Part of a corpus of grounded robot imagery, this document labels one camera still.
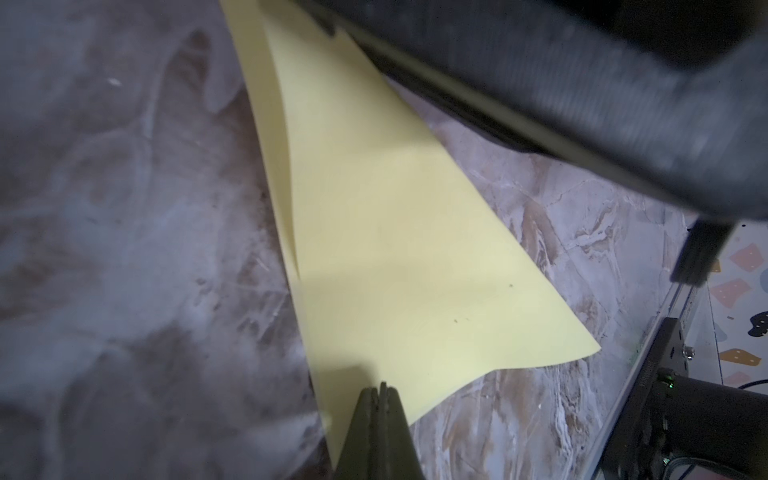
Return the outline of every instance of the marble floor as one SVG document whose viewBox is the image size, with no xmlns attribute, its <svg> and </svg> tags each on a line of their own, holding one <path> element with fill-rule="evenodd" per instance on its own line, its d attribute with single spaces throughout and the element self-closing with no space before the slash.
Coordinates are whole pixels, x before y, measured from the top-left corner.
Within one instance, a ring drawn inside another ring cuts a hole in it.
<svg viewBox="0 0 768 480">
<path fill-rule="evenodd" d="M 0 477 L 327 478 L 218 4 L 8 0 L 0 27 Z M 425 476 L 574 478 L 684 215 L 398 90 L 602 346 L 419 419 Z"/>
</svg>

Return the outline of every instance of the yellow foam sheet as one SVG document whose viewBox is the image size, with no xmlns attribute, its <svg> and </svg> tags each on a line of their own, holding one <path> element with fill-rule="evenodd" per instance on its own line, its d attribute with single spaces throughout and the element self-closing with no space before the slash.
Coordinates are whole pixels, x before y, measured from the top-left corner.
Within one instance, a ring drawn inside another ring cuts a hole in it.
<svg viewBox="0 0 768 480">
<path fill-rule="evenodd" d="M 494 369 L 599 349 L 344 32 L 290 2 L 222 5 L 334 463 L 364 387 L 395 386 L 413 422 Z"/>
</svg>

